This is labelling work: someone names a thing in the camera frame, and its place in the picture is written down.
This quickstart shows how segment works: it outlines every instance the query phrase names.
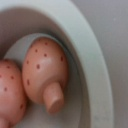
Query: dark spot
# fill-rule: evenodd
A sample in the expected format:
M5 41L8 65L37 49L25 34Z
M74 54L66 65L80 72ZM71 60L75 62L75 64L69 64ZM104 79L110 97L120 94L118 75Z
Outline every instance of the dark spot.
M37 50L37 49L35 49L35 52L37 53L37 52L38 52L38 50Z
M4 61L5 61L5 62L8 62L8 61L9 61L9 59L4 59Z
M38 41L41 41L41 39L38 39Z
M31 44L30 48L32 48L32 47L33 47L33 44Z
M14 79L14 76L11 76L11 79L13 80Z
M47 57L47 54L45 53L44 56Z
M9 69L9 68L10 68L10 66L7 66L6 68L8 68L8 69Z
M29 79L27 79L27 85L30 85L30 81L29 81Z
M24 107L23 104L21 104L21 105L20 105L20 109L22 109L23 107Z
M40 69L40 65L39 65L39 64L37 64L37 65L36 65L36 68L37 68L37 69Z
M7 91L7 88L6 88L6 87L4 88L4 91L5 91L5 92Z
M26 63L29 64L29 61L27 60Z
M64 60L64 58L61 56L60 60L61 60L61 61L63 61L63 60Z
M47 42L45 42L45 45L48 45L48 43L47 43Z

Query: rubber toy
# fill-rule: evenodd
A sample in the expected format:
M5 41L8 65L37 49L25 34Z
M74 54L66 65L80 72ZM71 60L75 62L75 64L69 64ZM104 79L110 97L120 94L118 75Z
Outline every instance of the rubber toy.
M65 53L56 41L41 37L32 43L23 63L23 82L33 102L44 104L50 114L59 112L68 74Z
M0 61L0 128L17 124L26 110L26 95L22 74L17 65L8 59Z

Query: toy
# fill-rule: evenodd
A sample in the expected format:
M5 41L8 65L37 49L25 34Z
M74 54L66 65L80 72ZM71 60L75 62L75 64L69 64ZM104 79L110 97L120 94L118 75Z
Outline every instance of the toy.
M0 61L0 128L10 128L23 117L26 96L21 72L11 60Z
M50 114L58 112L68 82L68 62L61 46L47 37L35 40L23 63L23 82L33 102L44 103Z

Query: pink toy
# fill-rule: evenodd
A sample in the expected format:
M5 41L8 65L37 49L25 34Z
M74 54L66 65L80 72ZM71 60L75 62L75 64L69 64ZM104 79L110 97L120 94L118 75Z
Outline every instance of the pink toy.
M21 72L10 60L0 61L0 128L18 123L26 109Z
M28 97L45 104L49 113L64 105L63 90L68 81L68 63L62 48L42 37L29 48L23 64L23 82Z

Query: brown dot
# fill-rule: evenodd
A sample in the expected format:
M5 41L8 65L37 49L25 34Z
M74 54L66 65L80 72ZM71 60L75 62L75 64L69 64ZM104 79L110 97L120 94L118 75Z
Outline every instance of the brown dot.
M14 79L14 76L11 76L11 79L13 80Z
M21 105L20 105L20 109L22 109L23 107L24 107L23 104L21 104Z
M5 61L5 62L8 62L8 61L9 61L9 59L4 59L4 61Z
M45 42L45 45L48 45L48 43L47 43L47 42Z
M29 61L27 60L26 63L29 64Z
M35 49L35 52L37 53L37 52L38 52L38 50L37 50L37 49Z
M7 91L7 88L6 88L6 87L4 88L4 91L5 91L5 92Z
M39 65L39 64L37 64L37 65L36 65L36 68L37 68L37 69L40 69L40 65Z
M7 66L6 68L8 68L8 69L9 69L9 68L10 68L10 66Z
M41 41L41 39L38 39L38 41Z
M61 61L63 61L63 60L64 60L64 58L61 56L60 60L61 60Z
M32 48L32 47L33 47L33 44L31 44L30 48Z
M47 54L45 53L44 56L47 57Z
M27 79L27 85L30 85L30 81L29 81L29 79Z

